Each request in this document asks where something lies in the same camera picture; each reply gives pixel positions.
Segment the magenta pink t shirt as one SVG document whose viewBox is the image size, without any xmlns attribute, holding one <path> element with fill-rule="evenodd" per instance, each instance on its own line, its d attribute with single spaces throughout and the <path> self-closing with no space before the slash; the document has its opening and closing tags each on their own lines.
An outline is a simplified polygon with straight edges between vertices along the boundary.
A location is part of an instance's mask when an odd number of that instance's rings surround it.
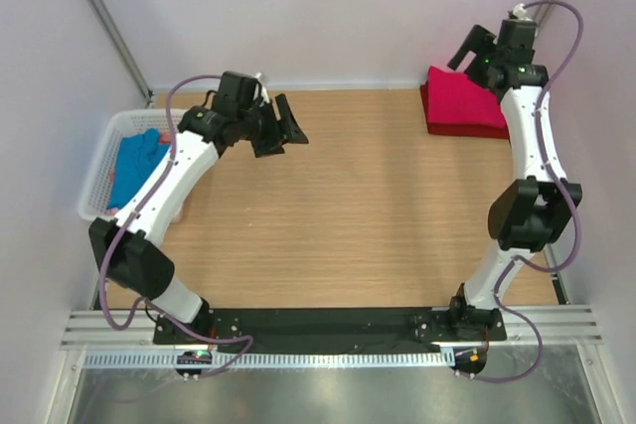
<svg viewBox="0 0 636 424">
<path fill-rule="evenodd" d="M 430 67 L 426 86 L 429 124 L 449 131 L 459 127 L 506 130 L 496 96 L 475 84 L 465 73 Z"/>
</svg>

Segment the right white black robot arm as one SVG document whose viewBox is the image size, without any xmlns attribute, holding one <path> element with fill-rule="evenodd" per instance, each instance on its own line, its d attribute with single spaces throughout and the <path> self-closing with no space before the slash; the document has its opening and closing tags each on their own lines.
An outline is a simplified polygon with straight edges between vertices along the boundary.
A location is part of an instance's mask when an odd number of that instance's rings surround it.
<svg viewBox="0 0 636 424">
<path fill-rule="evenodd" d="M 490 206 L 492 239 L 480 268 L 451 298 L 443 323 L 457 341 L 504 336 L 502 299 L 519 270 L 556 242 L 582 200 L 557 156 L 549 116 L 549 73 L 534 62 L 537 25 L 505 19 L 498 33 L 475 25 L 448 66 L 467 54 L 467 77 L 492 92 L 505 118 L 514 179 Z"/>
</svg>

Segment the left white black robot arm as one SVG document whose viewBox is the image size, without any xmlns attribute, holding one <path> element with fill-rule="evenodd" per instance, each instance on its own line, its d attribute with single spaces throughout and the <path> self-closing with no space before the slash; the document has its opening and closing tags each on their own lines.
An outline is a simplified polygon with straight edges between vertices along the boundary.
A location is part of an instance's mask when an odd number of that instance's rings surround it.
<svg viewBox="0 0 636 424">
<path fill-rule="evenodd" d="M 116 330 L 131 323 L 112 317 L 109 282 L 136 293 L 133 305 L 145 305 L 172 322 L 186 343 L 202 343 L 213 327 L 210 306 L 178 278 L 174 263 L 160 249 L 172 219 L 202 177 L 238 142 L 248 142 L 257 158 L 281 154 L 287 144 L 309 142 L 285 94 L 271 97 L 259 77 L 234 71 L 217 80 L 211 99 L 181 111 L 178 118 L 166 112 L 168 151 L 113 218 L 98 217 L 88 229 L 99 272 L 99 305 Z"/>
</svg>

